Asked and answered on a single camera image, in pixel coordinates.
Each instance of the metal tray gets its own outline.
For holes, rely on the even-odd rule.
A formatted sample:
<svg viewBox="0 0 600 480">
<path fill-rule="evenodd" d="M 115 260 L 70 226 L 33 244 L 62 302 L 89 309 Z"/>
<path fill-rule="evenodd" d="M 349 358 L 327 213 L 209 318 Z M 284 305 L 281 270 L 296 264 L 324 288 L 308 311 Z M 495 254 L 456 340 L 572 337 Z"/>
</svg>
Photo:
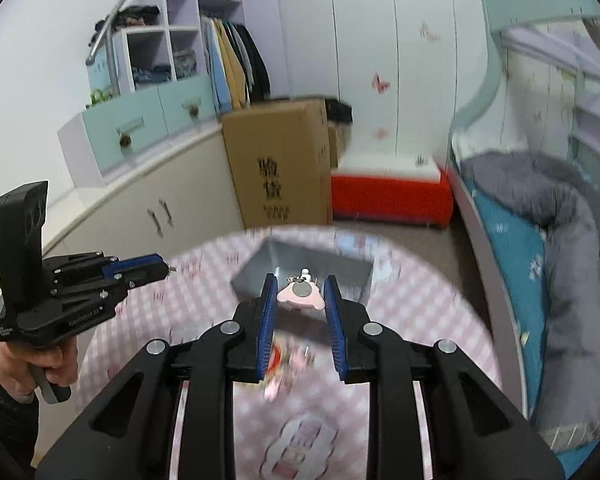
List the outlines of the metal tray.
<svg viewBox="0 0 600 480">
<path fill-rule="evenodd" d="M 320 288 L 333 274 L 338 280 L 340 293 L 345 300 L 366 304 L 371 289 L 374 264 L 366 260 L 317 251 L 268 238 L 258 251 L 231 280 L 235 295 L 240 301 L 260 295 L 266 275 L 272 272 L 278 279 L 278 290 L 287 286 L 290 276 L 299 276 L 309 269 L 312 279 Z M 301 310 L 288 307 L 280 310 L 276 326 L 280 330 L 317 339 L 329 344 L 324 311 Z"/>
</svg>

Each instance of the black sleeve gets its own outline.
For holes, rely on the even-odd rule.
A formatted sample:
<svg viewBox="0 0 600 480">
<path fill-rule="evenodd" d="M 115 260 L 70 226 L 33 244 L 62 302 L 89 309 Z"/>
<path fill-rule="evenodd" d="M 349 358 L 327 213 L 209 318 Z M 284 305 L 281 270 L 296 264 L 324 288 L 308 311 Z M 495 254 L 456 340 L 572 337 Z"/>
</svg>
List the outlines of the black sleeve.
<svg viewBox="0 0 600 480">
<path fill-rule="evenodd" d="M 0 478 L 33 478 L 30 464 L 38 439 L 38 408 L 35 397 L 30 404 L 21 404 L 0 386 Z"/>
<path fill-rule="evenodd" d="M 244 43 L 244 47 L 247 50 L 251 67 L 253 69 L 253 77 L 257 81 L 257 88 L 255 93 L 255 99 L 252 100 L 263 100 L 268 98 L 271 92 L 269 83 L 269 74 L 267 73 L 267 67 L 264 65 L 264 61 L 258 52 L 256 44 L 253 42 L 253 38 L 249 34 L 247 28 L 241 23 L 234 23 L 235 30 L 238 31 L 238 35 Z"/>
</svg>

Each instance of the folded clothes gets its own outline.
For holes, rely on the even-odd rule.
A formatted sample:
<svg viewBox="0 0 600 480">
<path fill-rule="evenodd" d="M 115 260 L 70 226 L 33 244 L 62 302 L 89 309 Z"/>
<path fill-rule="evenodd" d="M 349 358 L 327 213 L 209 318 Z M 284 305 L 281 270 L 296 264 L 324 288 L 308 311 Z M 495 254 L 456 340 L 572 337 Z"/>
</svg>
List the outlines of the folded clothes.
<svg viewBox="0 0 600 480">
<path fill-rule="evenodd" d="M 119 28 L 125 27 L 139 27 L 143 25 L 155 25 L 157 17 L 160 14 L 160 9 L 153 6 L 131 6 L 126 9 L 120 10 L 116 14 L 116 19 L 113 20 L 113 29 L 118 30 Z M 98 33 L 102 30 L 105 24 L 105 20 L 100 20 L 95 25 L 96 33 L 91 37 L 89 46 L 95 43 Z"/>
<path fill-rule="evenodd" d="M 131 67 L 134 83 L 138 84 L 160 84 L 171 81 L 171 65 L 156 65 L 152 70 Z"/>
<path fill-rule="evenodd" d="M 196 60 L 196 53 L 192 48 L 174 52 L 173 63 L 176 69 L 176 78 L 183 79 L 196 75 L 198 62 Z"/>
</svg>

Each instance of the round table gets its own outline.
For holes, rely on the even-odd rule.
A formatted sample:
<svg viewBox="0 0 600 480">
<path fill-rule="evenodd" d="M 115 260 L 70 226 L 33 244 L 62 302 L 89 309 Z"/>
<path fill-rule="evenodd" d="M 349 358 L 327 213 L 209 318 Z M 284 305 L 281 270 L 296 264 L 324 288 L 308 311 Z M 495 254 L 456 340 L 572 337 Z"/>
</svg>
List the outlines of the round table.
<svg viewBox="0 0 600 480">
<path fill-rule="evenodd" d="M 500 377 L 491 337 L 457 289 L 419 257 L 372 235 L 330 227 L 260 228 L 217 238 L 170 261 L 176 267 L 167 280 L 129 292 L 115 318 L 94 332 L 86 352 L 76 395 L 82 410 L 126 362 L 152 338 L 170 340 L 173 328 L 187 324 L 203 332 L 231 319 L 237 298 L 230 281 L 267 238 L 374 261 L 367 311 L 373 321 L 405 340 L 433 345 L 448 338 L 497 385 Z M 323 456 L 296 478 L 365 479 L 368 440 L 368 385 L 338 380 L 331 349 L 307 343 L 314 365 L 302 373 L 288 394 L 265 400 L 262 390 L 234 385 L 234 435 L 239 480 L 282 479 L 272 474 L 283 435 L 302 421 L 332 435 Z M 425 478 L 432 477 L 424 406 L 416 388 Z M 176 435 L 182 424 L 182 409 Z M 174 443 L 171 478 L 176 478 L 179 442 Z"/>
</svg>

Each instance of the human hand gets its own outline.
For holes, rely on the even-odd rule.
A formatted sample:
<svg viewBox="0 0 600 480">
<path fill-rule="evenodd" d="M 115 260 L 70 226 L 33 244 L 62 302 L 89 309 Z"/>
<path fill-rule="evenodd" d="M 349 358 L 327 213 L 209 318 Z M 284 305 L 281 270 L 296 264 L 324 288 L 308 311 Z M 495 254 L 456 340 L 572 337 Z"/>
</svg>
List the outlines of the human hand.
<svg viewBox="0 0 600 480">
<path fill-rule="evenodd" d="M 69 386 L 78 379 L 78 347 L 72 337 L 45 350 L 35 350 L 23 342 L 0 343 L 0 386 L 16 399 L 24 402 L 36 389 L 29 364 L 45 368 L 50 383 Z"/>
</svg>

